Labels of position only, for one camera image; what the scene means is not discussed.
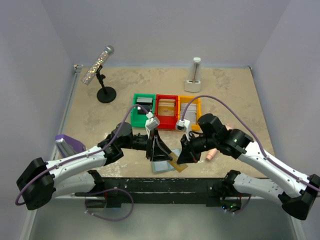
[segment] white connector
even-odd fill
[[[148,118],[147,121],[145,121],[145,130],[148,134],[148,138],[150,137],[150,132],[158,127],[160,125],[159,119],[153,115],[152,112],[148,112],[146,114],[146,117]]]
[[[191,131],[191,123],[189,120],[178,120],[175,124],[175,129],[185,132],[186,139],[190,141],[189,132]]]

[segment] silver microphone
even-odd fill
[[[89,85],[92,79],[96,76],[98,68],[100,66],[103,66],[105,62],[108,60],[108,58],[112,54],[114,54],[114,52],[115,52],[115,49],[113,46],[111,45],[105,46],[103,52],[98,56],[98,58],[95,60],[93,65],[89,68],[89,70],[86,72],[86,74],[81,79],[81,81]]]

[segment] white device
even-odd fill
[[[184,81],[186,92],[198,93],[201,91],[201,58],[194,57],[188,77]]]

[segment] yellow bin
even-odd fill
[[[183,112],[180,112],[181,110],[181,104],[187,104],[189,103],[194,96],[178,96],[178,119],[182,117]],[[192,131],[199,131],[200,126],[198,125],[198,119],[202,116],[201,112],[201,99],[197,98],[192,102],[193,104],[196,104],[196,124],[191,125]]]

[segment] gray wall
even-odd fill
[[[253,77],[276,156],[320,174],[320,1],[292,0],[253,66]],[[320,201],[304,222],[319,239]]]
[[[16,180],[31,160],[48,160],[70,90],[73,65],[40,0],[0,8],[0,236],[18,239],[26,207]]]
[[[252,65],[290,0],[42,0],[73,63]]]

